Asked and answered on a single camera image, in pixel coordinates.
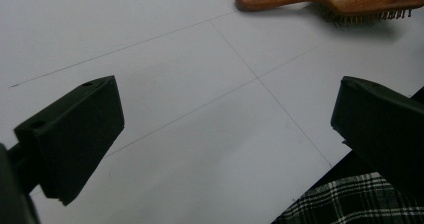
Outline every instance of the black and white plaid skirt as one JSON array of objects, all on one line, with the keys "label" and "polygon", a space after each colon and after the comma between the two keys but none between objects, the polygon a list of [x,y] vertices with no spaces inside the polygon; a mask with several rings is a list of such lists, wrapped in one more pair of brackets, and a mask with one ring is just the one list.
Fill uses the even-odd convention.
[{"label": "black and white plaid skirt", "polygon": [[424,224],[424,206],[370,173],[309,190],[272,224],[283,223]]}]

